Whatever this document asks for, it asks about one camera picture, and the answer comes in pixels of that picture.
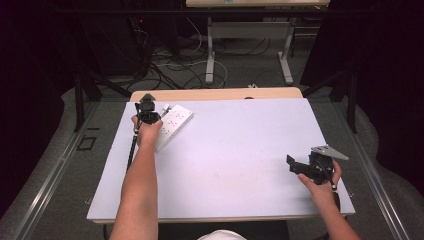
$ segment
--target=table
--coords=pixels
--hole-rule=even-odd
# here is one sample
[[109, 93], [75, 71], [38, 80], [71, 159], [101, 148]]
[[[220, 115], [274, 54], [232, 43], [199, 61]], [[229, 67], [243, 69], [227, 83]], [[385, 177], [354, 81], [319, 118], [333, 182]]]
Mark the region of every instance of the table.
[[[155, 154], [159, 222], [319, 215], [309, 191], [286, 163], [287, 154], [306, 163], [311, 147], [325, 144], [309, 102], [297, 88], [149, 92], [157, 99], [156, 110], [170, 103], [194, 113]], [[134, 93], [131, 101], [145, 93]], [[114, 222], [132, 140], [129, 119], [134, 112], [129, 102], [90, 206], [87, 219], [96, 223]], [[354, 214], [343, 181], [339, 194], [342, 214]]]
[[[299, 7], [325, 6], [330, 0], [186, 0], [187, 7], [195, 8], [227, 8], [227, 7]], [[213, 83], [215, 52], [213, 51], [214, 38], [274, 38], [284, 39], [283, 52], [278, 52], [284, 81], [293, 84], [287, 55], [293, 38], [296, 19], [289, 22], [212, 22], [208, 18], [208, 62], [206, 66], [205, 82]]]

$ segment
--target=power outlet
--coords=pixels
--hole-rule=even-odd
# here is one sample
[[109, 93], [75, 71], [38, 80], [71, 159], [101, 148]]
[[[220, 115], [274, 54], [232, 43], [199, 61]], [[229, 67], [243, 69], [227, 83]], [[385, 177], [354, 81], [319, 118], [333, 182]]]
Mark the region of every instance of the power outlet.
[[176, 105], [162, 118], [163, 125], [159, 130], [156, 151], [162, 150], [166, 144], [193, 118], [193, 112]]

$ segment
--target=person's right hand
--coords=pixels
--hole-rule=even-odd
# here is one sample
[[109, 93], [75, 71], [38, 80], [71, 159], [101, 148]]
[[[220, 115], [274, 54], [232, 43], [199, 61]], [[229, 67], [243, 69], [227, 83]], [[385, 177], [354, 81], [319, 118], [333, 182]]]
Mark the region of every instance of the person's right hand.
[[[134, 128], [137, 127], [137, 116], [132, 116], [131, 120], [134, 123]], [[147, 124], [147, 123], [140, 123], [140, 128], [138, 130], [138, 138], [137, 138], [137, 144], [138, 146], [141, 146], [141, 144], [148, 144], [148, 145], [156, 145], [156, 142], [159, 137], [159, 130], [162, 127], [163, 122], [161, 119], [159, 119], [157, 122], [153, 124]]]
[[[334, 160], [333, 167], [334, 173], [332, 180], [337, 186], [337, 183], [339, 182], [339, 179], [342, 175], [342, 169], [340, 168], [340, 165]], [[330, 182], [327, 182], [322, 185], [316, 185], [314, 182], [312, 182], [311, 179], [309, 179], [304, 174], [299, 174], [298, 178], [309, 189], [312, 195], [312, 200], [319, 209], [325, 209], [326, 207], [333, 205], [335, 206], [333, 190], [331, 188]]]

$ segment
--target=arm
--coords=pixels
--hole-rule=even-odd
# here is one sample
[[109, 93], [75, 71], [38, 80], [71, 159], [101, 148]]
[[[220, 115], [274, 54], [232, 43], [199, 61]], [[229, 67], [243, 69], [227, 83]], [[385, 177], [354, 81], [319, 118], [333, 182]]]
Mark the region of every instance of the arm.
[[162, 121], [141, 124], [138, 151], [124, 178], [111, 240], [157, 239], [158, 187], [154, 151]]
[[[336, 161], [333, 161], [333, 165], [335, 170], [333, 174], [333, 182], [337, 185], [342, 174], [342, 170]], [[299, 179], [311, 192], [312, 200], [318, 207], [319, 213], [327, 227], [330, 239], [360, 239], [349, 223], [340, 214], [340, 211], [334, 202], [333, 191], [329, 182], [323, 185], [316, 185], [303, 174], [299, 174]]]

